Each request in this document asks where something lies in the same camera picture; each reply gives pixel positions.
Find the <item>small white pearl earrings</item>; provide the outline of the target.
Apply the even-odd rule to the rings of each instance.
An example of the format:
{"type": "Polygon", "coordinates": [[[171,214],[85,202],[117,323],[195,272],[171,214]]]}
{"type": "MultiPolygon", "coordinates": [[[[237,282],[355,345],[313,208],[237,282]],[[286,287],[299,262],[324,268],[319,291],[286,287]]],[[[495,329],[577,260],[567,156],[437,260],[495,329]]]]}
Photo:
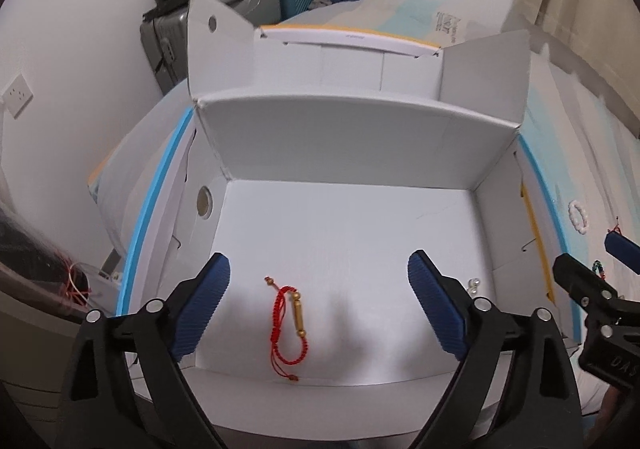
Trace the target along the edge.
{"type": "Polygon", "coordinates": [[[470,295],[477,295],[478,294],[478,288],[480,287],[481,283],[482,283],[482,281],[480,281],[480,279],[477,279],[477,278],[469,279],[469,282],[468,282],[468,293],[470,295]]]}

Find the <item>grey hard-shell suitcase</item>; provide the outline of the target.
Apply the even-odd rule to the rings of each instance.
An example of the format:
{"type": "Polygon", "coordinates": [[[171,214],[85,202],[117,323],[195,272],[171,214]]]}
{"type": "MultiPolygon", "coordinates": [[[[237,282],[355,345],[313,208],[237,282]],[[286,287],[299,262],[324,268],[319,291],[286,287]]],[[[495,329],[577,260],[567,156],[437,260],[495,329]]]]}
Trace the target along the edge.
{"type": "MultiPolygon", "coordinates": [[[[281,21],[280,0],[218,0],[254,26],[281,21]]],[[[169,1],[143,16],[140,39],[160,91],[168,94],[188,75],[189,0],[169,1]]]]}

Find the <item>white wall power socket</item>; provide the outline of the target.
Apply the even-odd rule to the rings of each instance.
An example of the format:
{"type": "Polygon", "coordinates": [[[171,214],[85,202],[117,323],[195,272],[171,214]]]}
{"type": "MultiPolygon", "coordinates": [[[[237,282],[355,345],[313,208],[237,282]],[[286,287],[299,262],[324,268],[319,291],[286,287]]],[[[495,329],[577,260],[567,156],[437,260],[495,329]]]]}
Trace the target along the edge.
{"type": "Polygon", "coordinates": [[[6,107],[6,111],[10,113],[13,118],[17,118],[32,101],[34,94],[27,84],[23,74],[18,74],[12,83],[6,87],[6,90],[2,94],[2,102],[6,107]]]}

